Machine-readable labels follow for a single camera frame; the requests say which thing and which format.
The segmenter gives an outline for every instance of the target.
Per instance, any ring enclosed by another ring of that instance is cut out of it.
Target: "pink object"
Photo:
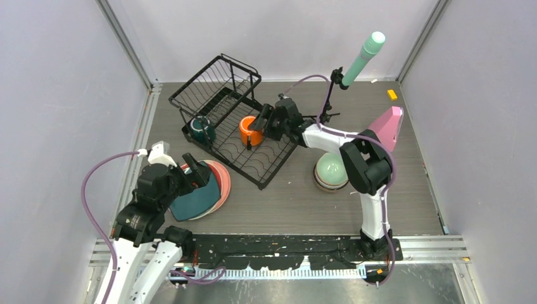
[[[393,151],[399,137],[402,122],[403,108],[392,106],[367,128],[377,134],[381,144],[388,150]]]
[[[212,206],[212,208],[207,210],[205,213],[201,214],[199,217],[194,217],[189,220],[200,219],[201,217],[204,217],[205,215],[208,215],[218,210],[218,208],[220,208],[227,200],[227,197],[231,192],[231,176],[229,175],[229,171],[227,171],[227,169],[217,161],[215,162],[213,160],[204,160],[204,162],[211,168],[211,171],[217,179],[218,186],[220,187],[220,199],[214,206]],[[186,168],[188,168],[187,164],[183,164],[181,166],[181,169],[183,170]]]

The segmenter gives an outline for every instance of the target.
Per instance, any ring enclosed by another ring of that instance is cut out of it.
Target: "gray table surface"
[[[180,132],[184,122],[167,100],[180,85],[164,84],[148,145],[158,141],[170,143],[170,155],[181,163],[181,155],[187,152],[197,160],[214,160],[187,142]],[[255,88],[255,98],[261,103],[274,104],[277,94],[290,85],[290,82],[262,82]],[[319,110],[325,89],[324,82],[305,82],[288,95],[296,101],[303,115],[313,115]],[[398,93],[397,101],[389,100],[388,89]],[[405,107],[396,82],[357,82],[347,91],[335,89],[331,103],[332,112],[341,112],[341,115],[334,117],[328,126],[354,132],[367,128],[390,106]],[[229,169],[231,193],[220,209],[199,220],[181,223],[168,212],[162,229],[176,225],[194,233],[358,234],[362,210],[358,194],[351,194],[352,186],[338,193],[326,193],[313,183],[312,169],[323,153],[297,147],[263,191]],[[388,218],[394,234],[442,234],[408,115],[405,115],[394,156],[398,176],[388,195]]]

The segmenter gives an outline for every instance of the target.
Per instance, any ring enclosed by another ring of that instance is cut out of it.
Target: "stack of plates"
[[[226,201],[231,191],[231,177],[227,169],[219,162],[204,160],[212,170],[209,184],[185,196],[180,196],[170,206],[170,211],[178,222],[197,220],[218,210]],[[188,165],[181,166],[187,172]]]
[[[340,155],[325,153],[313,168],[313,180],[322,190],[334,192],[347,186],[349,178]]]

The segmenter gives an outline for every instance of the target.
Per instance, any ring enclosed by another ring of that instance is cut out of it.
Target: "light green bowl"
[[[341,155],[334,153],[325,153],[319,158],[313,176],[322,189],[329,191],[342,189],[349,182]]]

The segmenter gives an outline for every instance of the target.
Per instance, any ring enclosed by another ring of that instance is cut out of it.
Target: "mint green cylinder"
[[[369,38],[363,43],[360,54],[356,57],[349,70],[345,73],[345,76],[341,81],[344,86],[350,86],[353,83],[369,60],[371,60],[381,51],[384,42],[386,42],[386,36],[381,32],[374,32],[371,34],[371,36],[369,36]]]

